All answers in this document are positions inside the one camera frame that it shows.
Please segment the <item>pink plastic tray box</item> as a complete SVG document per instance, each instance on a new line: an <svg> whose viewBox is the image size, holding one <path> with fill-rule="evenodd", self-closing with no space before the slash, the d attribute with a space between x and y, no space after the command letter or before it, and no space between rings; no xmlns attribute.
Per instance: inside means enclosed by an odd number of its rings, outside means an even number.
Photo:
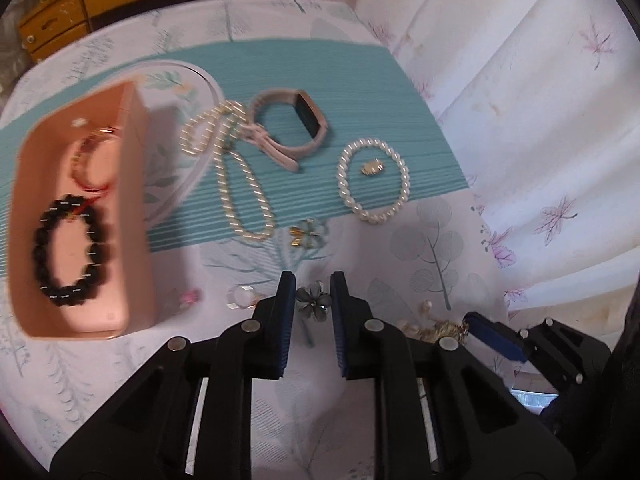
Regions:
<svg viewBox="0 0 640 480"><path fill-rule="evenodd" d="M17 154L6 277L37 339L111 339L157 318L144 226L149 114L112 84L44 116Z"/></svg>

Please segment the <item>pink smart watch band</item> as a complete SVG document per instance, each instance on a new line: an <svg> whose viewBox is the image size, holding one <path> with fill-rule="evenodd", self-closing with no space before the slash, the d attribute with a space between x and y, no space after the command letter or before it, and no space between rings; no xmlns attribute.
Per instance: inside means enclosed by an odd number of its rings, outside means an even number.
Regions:
<svg viewBox="0 0 640 480"><path fill-rule="evenodd" d="M297 172L299 161L322 147L329 124L305 90L271 88L250 100L241 131L245 142L285 170Z"/></svg>

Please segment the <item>tree print bed sheet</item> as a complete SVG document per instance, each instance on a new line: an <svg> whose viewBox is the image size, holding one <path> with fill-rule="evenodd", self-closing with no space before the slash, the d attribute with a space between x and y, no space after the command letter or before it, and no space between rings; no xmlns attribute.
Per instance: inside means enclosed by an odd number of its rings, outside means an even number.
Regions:
<svg viewBox="0 0 640 480"><path fill-rule="evenodd" d="M1 406L45 467L54 453L172 336L207 339L248 315L284 271L298 284L343 271L375 315L397 324L433 314L458 320L506 308L491 229L439 123L416 86L346 4L330 0L202 0L151 11L95 32L32 68L1 116L1 193L28 129L52 110L121 79L150 114L143 203L160 310L148 330L104 341L37 340L1 296ZM292 174L250 145L240 153L276 216L273 237L231 235L206 156L179 148L182 125L222 99L267 88L307 91L328 118L322 148ZM411 195L382 226L357 220L338 198L338 155L377 138L405 159ZM314 218L324 245L292 247L288 228Z"/></svg>

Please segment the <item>white leaf print curtain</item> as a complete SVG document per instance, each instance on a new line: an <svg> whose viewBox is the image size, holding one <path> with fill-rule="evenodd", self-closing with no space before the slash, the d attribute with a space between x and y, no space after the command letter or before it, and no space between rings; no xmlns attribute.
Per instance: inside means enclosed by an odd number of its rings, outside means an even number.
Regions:
<svg viewBox="0 0 640 480"><path fill-rule="evenodd" d="M639 276L639 41L615 0L341 0L442 128L515 326L614 344Z"/></svg>

